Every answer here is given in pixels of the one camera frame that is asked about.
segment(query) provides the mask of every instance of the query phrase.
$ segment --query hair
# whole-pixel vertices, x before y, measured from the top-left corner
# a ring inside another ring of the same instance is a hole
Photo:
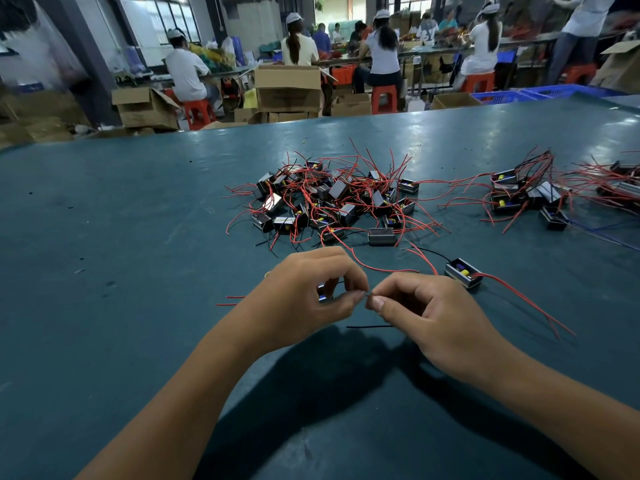
[[[185,37],[175,37],[169,39],[169,43],[173,46],[173,48],[182,48],[185,42],[187,42],[187,39]]]
[[[484,10],[492,4],[492,2],[486,3],[482,9]],[[500,25],[498,25],[497,15],[497,13],[484,13],[482,15],[487,27],[489,27],[489,52],[493,52],[498,48],[498,42],[500,42]]]
[[[25,32],[38,21],[33,0],[0,0],[0,40],[5,33]]]
[[[287,37],[287,47],[289,48],[289,55],[291,56],[291,62],[298,65],[300,60],[300,40],[298,40],[298,34],[302,33],[304,26],[302,20],[296,20],[287,25],[289,36]]]
[[[385,50],[398,48],[398,35],[389,27],[388,18],[377,18],[373,21],[373,28],[378,31],[378,44]]]

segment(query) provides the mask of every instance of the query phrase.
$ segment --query workbench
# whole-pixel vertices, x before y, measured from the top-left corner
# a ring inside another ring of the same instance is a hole
[[[198,341],[293,252],[270,253],[220,199],[286,161],[352,155],[380,168],[406,153],[404,177],[466,178],[513,168],[538,145],[560,169],[637,162],[640,113],[572,97],[222,130],[34,144],[0,154],[0,478],[68,479],[155,395]],[[420,198],[443,193],[422,184]],[[469,190],[472,197],[484,194]],[[475,294],[493,325],[537,360],[640,408],[640,253],[524,212],[508,233],[477,205],[426,209],[452,233],[424,247],[507,281],[576,332],[496,282]],[[591,226],[628,214],[577,202]],[[363,217],[358,223],[367,224]],[[615,236],[639,245],[638,224]],[[398,248],[346,240],[364,263],[430,273]],[[445,261],[429,256],[442,272]],[[370,284],[385,273],[367,271]],[[359,306],[288,350],[261,358],[225,405],[196,477],[226,479],[580,479],[574,460],[480,392],[419,361],[395,329]]]

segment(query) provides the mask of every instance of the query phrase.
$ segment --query white t-shirt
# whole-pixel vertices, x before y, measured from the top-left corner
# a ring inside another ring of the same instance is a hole
[[[469,55],[460,67],[460,74],[486,74],[487,72],[493,72],[495,65],[498,63],[498,48],[500,47],[500,38],[502,37],[502,24],[498,22],[500,27],[498,33],[498,46],[494,51],[489,52],[489,26],[486,22],[476,25],[471,33],[469,33],[469,39],[474,42],[474,53]]]
[[[387,50],[380,47],[377,30],[370,33],[364,43],[367,44],[371,51],[372,74],[393,74],[394,72],[400,71],[397,47],[394,50]]]
[[[316,42],[311,37],[305,37],[302,34],[298,34],[298,40],[300,40],[300,56],[298,57],[299,66],[309,66],[311,62],[318,60],[318,47]],[[287,39],[282,41],[282,62],[286,66],[295,65],[291,61],[291,53],[287,46]]]
[[[571,1],[572,3],[580,3],[580,5],[573,10],[571,18],[562,31],[578,37],[597,37],[602,31],[609,8],[616,0]]]
[[[207,88],[198,78],[198,72],[205,75],[209,68],[193,52],[176,48],[164,59],[166,68],[173,79],[173,92],[182,102],[199,101],[207,97]]]

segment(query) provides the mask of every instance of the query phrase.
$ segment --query hat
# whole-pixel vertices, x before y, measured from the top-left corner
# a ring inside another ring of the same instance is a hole
[[[287,15],[287,25],[293,22],[297,22],[298,20],[302,20],[302,17],[299,13],[293,12]]]
[[[491,15],[492,13],[498,13],[499,11],[500,3],[491,3],[480,10],[480,15]]]
[[[169,40],[171,40],[172,38],[180,38],[180,37],[183,37],[183,38],[186,39],[184,34],[178,29],[169,29],[169,30],[167,30],[166,31],[166,37]]]
[[[377,20],[379,18],[390,18],[391,14],[389,13],[389,10],[379,10],[377,12],[377,14],[373,17],[374,20]]]

